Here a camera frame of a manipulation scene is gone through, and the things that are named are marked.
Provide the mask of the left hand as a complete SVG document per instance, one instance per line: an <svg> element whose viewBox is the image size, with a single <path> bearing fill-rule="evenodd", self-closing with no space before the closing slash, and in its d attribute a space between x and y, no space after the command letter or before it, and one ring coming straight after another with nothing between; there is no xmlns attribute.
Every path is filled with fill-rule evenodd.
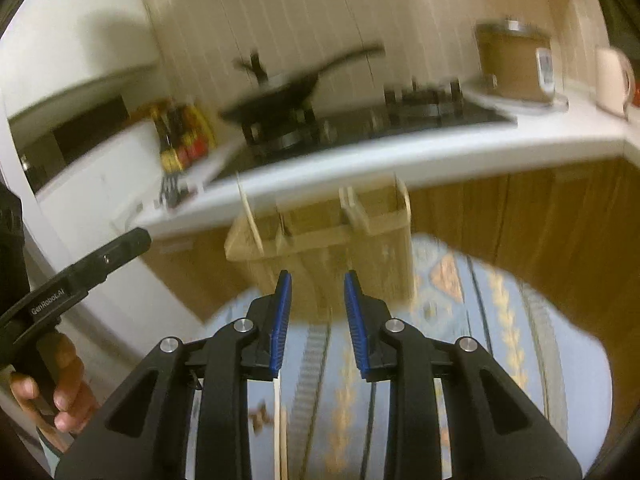
<svg viewBox="0 0 640 480"><path fill-rule="evenodd" d="M50 441L54 440L57 432L79 434L100 407L91 388L84 381L84 362L70 338L64 334L47 334L40 339L39 344L49 350L49 356L58 369L58 382L53 393L58 414L54 423L46 422L32 403L40 395L34 378L19 372L11 373L10 388L14 399Z"/></svg>

